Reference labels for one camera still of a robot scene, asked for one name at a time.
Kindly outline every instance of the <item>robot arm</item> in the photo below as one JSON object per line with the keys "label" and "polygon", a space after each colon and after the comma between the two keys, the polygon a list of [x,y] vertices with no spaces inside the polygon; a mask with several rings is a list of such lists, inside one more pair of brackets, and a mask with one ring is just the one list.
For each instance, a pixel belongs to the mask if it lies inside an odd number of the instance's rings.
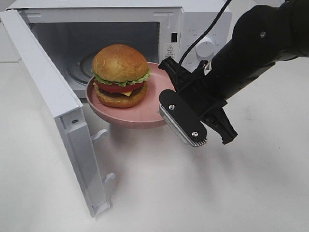
{"label": "robot arm", "polygon": [[165,70],[177,90],[160,95],[160,113],[174,131],[192,146],[206,142],[201,122],[217,131],[223,144],[237,133],[223,106],[277,61],[309,56],[309,1],[290,0],[279,8],[258,5],[236,23],[232,39],[210,61],[192,73],[171,58]]}

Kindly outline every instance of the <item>open microwave door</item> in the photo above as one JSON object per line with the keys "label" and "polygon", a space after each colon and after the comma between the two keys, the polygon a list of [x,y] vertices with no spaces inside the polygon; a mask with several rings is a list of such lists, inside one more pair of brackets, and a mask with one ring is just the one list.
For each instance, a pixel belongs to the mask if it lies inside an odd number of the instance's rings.
{"label": "open microwave door", "polygon": [[55,121],[66,148],[90,214],[110,207],[92,143],[106,130],[90,136],[82,110],[83,104],[31,33],[18,11],[0,13],[0,23],[14,48],[36,101]]}

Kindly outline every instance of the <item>cheese slice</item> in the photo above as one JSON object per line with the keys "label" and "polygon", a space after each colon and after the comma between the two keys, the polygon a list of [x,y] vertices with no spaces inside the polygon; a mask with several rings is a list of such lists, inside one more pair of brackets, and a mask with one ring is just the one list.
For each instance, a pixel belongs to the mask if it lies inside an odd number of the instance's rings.
{"label": "cheese slice", "polygon": [[132,90],[132,91],[129,91],[129,92],[121,93],[121,94],[123,94],[123,95],[126,95],[126,96],[130,97],[130,95],[131,95],[131,93],[132,93],[132,92],[133,92],[133,90]]}

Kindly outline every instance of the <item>black cable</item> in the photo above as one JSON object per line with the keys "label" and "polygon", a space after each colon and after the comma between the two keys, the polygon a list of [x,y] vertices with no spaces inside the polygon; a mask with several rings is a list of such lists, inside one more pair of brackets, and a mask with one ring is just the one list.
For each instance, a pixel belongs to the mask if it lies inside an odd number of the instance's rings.
{"label": "black cable", "polygon": [[223,5],[223,7],[221,8],[221,10],[219,11],[219,13],[217,14],[217,16],[215,17],[215,19],[213,20],[213,22],[211,23],[211,25],[207,28],[207,30],[200,36],[198,37],[197,40],[194,41],[193,44],[191,44],[191,46],[186,50],[186,52],[183,54],[183,56],[181,57],[181,59],[179,60],[178,66],[177,66],[177,70],[176,70],[176,86],[175,86],[175,90],[176,92],[178,91],[178,72],[180,69],[181,64],[183,63],[183,60],[185,59],[185,57],[188,55],[188,53],[195,47],[195,45],[197,45],[198,42],[200,42],[209,32],[210,30],[213,28],[213,26],[218,22],[219,18],[221,17],[221,15],[223,14],[224,10],[226,9],[226,7],[229,5],[229,3],[232,0],[227,0],[225,2],[225,4]]}

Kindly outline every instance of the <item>bolt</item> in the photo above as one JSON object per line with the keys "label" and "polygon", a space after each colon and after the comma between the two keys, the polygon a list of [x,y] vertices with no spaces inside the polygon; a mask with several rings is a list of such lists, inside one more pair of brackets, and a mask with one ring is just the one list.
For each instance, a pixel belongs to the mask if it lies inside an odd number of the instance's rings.
{"label": "bolt", "polygon": [[260,38],[265,38],[266,37],[266,32],[265,31],[262,31],[261,33],[260,33]]}
{"label": "bolt", "polygon": [[196,137],[198,137],[198,133],[195,131],[195,132],[192,132],[192,136],[194,137],[194,138],[196,138]]}
{"label": "bolt", "polygon": [[170,110],[174,110],[175,109],[175,105],[169,105],[169,109]]}

